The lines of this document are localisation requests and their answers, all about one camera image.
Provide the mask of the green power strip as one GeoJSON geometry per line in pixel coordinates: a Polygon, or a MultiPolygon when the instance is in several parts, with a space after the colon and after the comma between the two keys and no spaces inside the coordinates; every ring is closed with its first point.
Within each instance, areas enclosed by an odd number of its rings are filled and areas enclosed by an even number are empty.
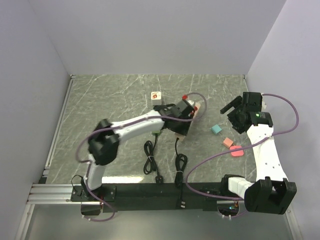
{"type": "Polygon", "coordinates": [[[159,136],[160,134],[162,133],[162,131],[161,130],[155,130],[155,131],[152,131],[151,132],[151,134],[153,135],[153,136],[159,136]]]}

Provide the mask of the light blue charger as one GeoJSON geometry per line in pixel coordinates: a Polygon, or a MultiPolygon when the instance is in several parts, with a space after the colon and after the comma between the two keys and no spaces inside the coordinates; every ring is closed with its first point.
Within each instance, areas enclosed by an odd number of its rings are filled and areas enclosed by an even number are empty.
{"type": "Polygon", "coordinates": [[[214,126],[211,127],[211,131],[212,131],[215,135],[220,136],[220,135],[221,135],[221,132],[222,132],[222,128],[221,128],[218,124],[216,124],[216,125],[214,125],[214,126]]]}

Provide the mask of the salmon small charger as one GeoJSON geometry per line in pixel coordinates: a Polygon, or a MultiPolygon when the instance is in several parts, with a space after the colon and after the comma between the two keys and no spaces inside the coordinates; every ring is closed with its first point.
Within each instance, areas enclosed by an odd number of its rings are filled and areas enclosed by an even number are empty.
{"type": "Polygon", "coordinates": [[[231,140],[230,138],[226,137],[226,138],[223,140],[222,144],[223,144],[226,148],[229,149],[229,148],[234,144],[234,141],[231,140]]]}

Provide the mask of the pink plug adapter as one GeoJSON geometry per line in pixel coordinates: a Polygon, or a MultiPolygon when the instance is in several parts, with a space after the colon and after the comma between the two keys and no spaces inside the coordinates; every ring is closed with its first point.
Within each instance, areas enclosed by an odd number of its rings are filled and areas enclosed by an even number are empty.
{"type": "Polygon", "coordinates": [[[229,150],[232,151],[230,155],[234,158],[242,157],[245,154],[244,150],[242,149],[242,146],[240,145],[232,145],[230,146],[229,150]]]}

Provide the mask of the white cube adapter tiger print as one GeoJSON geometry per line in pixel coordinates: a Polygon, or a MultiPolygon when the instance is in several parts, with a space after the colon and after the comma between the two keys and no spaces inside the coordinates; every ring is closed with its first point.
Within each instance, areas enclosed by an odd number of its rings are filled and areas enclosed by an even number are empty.
{"type": "Polygon", "coordinates": [[[152,91],[150,93],[150,100],[153,106],[162,105],[162,92],[161,91],[152,91]]]}

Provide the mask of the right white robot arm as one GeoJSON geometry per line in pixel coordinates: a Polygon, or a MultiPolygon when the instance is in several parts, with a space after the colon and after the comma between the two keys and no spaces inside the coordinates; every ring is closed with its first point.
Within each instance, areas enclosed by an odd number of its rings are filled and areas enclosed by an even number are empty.
{"type": "Polygon", "coordinates": [[[297,193],[295,182],[288,180],[275,145],[274,124],[270,113],[263,111],[263,94],[244,92],[220,110],[227,114],[232,128],[247,133],[253,145],[256,180],[226,174],[220,182],[219,193],[230,200],[244,200],[247,211],[283,215],[297,193]]]}

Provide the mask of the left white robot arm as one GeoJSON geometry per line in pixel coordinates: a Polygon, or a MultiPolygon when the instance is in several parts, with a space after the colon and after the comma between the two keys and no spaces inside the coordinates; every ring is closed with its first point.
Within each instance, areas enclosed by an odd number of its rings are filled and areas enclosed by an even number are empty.
{"type": "Polygon", "coordinates": [[[83,177],[82,195],[88,201],[99,197],[106,166],[116,159],[121,144],[148,132],[160,132],[163,129],[185,136],[195,113],[196,103],[182,99],[177,104],[156,105],[149,112],[129,120],[101,120],[75,152],[77,162],[88,164],[87,173],[83,177]]]}

